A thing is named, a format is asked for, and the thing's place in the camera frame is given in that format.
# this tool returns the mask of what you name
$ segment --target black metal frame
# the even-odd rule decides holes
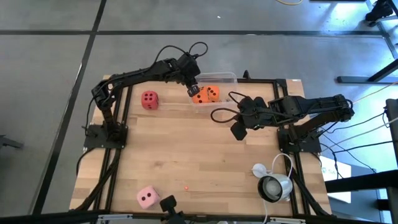
[[[284,94],[284,96],[288,95],[288,91],[287,91],[287,84],[286,84],[286,80],[285,79],[252,79],[250,78],[250,76],[248,75],[248,73],[244,74],[244,78],[238,78],[238,83],[266,83],[266,84],[271,84],[273,87],[273,91],[274,91],[274,98],[277,99],[279,98],[279,87],[281,87],[282,92]],[[126,96],[126,102],[125,102],[125,107],[124,107],[124,112],[123,112],[123,120],[122,123],[126,123],[127,120],[127,114],[128,114],[128,109],[129,109],[129,104],[131,101],[131,94],[132,94],[132,88],[133,86],[130,86],[127,90],[127,96]],[[120,99],[118,98],[118,100],[116,101],[116,105],[120,105]],[[105,167],[108,166],[108,161],[109,161],[109,157],[110,157],[110,153],[106,153],[104,155],[104,159],[103,159],[103,164],[102,164],[102,168],[101,171],[103,169],[105,169]],[[297,174],[298,176],[301,178],[302,181],[304,181],[304,176],[303,176],[303,170],[302,170],[302,166],[300,163],[300,155],[298,153],[294,154],[294,158],[295,158],[295,162],[297,165],[296,170],[297,170]],[[287,174],[289,173],[290,170],[290,161],[285,158],[285,167],[286,167],[286,172]],[[114,192],[114,186],[116,184],[116,172],[115,174],[113,174],[111,176],[111,180],[109,182],[109,189],[108,189],[108,194],[107,194],[107,198],[106,198],[106,206],[105,206],[105,210],[110,210],[111,209],[111,202],[112,202],[112,197],[113,197],[113,192]],[[97,198],[97,201],[99,201],[101,198],[101,196],[99,195]],[[304,207],[304,213],[306,215],[310,214],[310,207],[308,202],[305,200],[305,197],[302,197],[303,199],[303,207]],[[292,190],[292,192],[290,193],[290,203],[292,206],[292,215],[297,215],[299,214],[299,210],[297,207],[297,199],[295,196],[295,191],[294,188]],[[136,218],[146,218],[146,217],[152,217],[152,218],[160,218],[162,216],[164,216],[163,213],[143,213],[143,216],[139,216],[139,214],[135,214],[133,213],[134,217]],[[235,217],[234,215],[202,215],[202,214],[198,214],[198,215],[193,215],[195,217],[195,220],[206,220],[206,222],[208,221],[217,221],[217,220],[233,220],[231,219],[231,217]],[[264,219],[263,216],[239,216],[239,220],[240,221],[262,221]]]

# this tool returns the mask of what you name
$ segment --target white cable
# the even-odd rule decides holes
[[[268,211],[267,211],[267,205],[266,205],[266,201],[265,201],[265,200],[263,200],[263,202],[264,202],[264,208],[266,209],[266,218],[264,219],[264,221],[263,221],[263,223],[262,223],[262,224],[266,224],[266,222],[267,222],[267,218],[268,218]]]
[[[322,152],[325,151],[325,150],[330,149],[330,148],[333,147],[333,146],[337,146],[338,144],[340,144],[340,143],[342,143],[342,142],[345,142],[345,141],[348,141],[348,140],[350,140],[350,139],[353,139],[353,138],[359,137],[359,136],[361,136],[361,135],[364,135],[364,134],[370,133],[370,132],[372,132],[372,131],[375,131],[375,130],[381,128],[381,127],[384,127],[384,126],[387,125],[387,124],[393,123],[393,122],[396,121],[396,120],[398,120],[398,117],[392,119],[391,121],[389,121],[389,122],[386,123],[386,124],[382,124],[381,126],[378,126],[378,127],[374,128],[374,129],[372,129],[372,130],[365,131],[364,133],[357,134],[357,135],[355,135],[355,136],[353,136],[353,137],[349,137],[348,139],[344,139],[344,140],[342,140],[342,141],[340,141],[340,142],[338,142],[338,143],[335,143],[334,145],[329,146],[327,149],[322,150]]]
[[[292,158],[290,158],[290,156],[289,156],[288,154],[280,153],[280,154],[278,154],[278,155],[275,156],[274,160],[272,161],[271,172],[274,173],[274,164],[275,164],[275,161],[276,161],[276,159],[277,159],[279,156],[281,156],[281,155],[286,156],[286,157],[289,158],[289,160],[290,160],[290,171],[289,171],[289,174],[288,174],[288,176],[287,176],[287,177],[290,177],[290,174],[292,173],[292,169],[293,169],[293,162],[292,162]]]

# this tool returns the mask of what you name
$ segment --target die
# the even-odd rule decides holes
[[[219,102],[220,89],[218,86],[205,86],[208,92],[209,99],[212,103]]]
[[[207,89],[200,87],[200,92],[192,97],[193,103],[210,103],[209,95]]]
[[[145,91],[141,95],[141,105],[146,110],[156,110],[159,99],[155,91]]]
[[[160,200],[153,186],[148,186],[137,193],[137,201],[141,208],[148,209]]]

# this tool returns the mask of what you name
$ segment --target pink die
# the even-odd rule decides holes
[[[140,190],[137,194],[137,201],[141,208],[147,209],[160,200],[153,186]]]
[[[141,105],[147,110],[156,110],[159,105],[159,99],[155,91],[145,91],[141,95]]]

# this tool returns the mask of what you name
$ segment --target red die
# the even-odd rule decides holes
[[[144,109],[156,110],[159,105],[157,93],[154,91],[145,91],[141,95],[141,104]]]

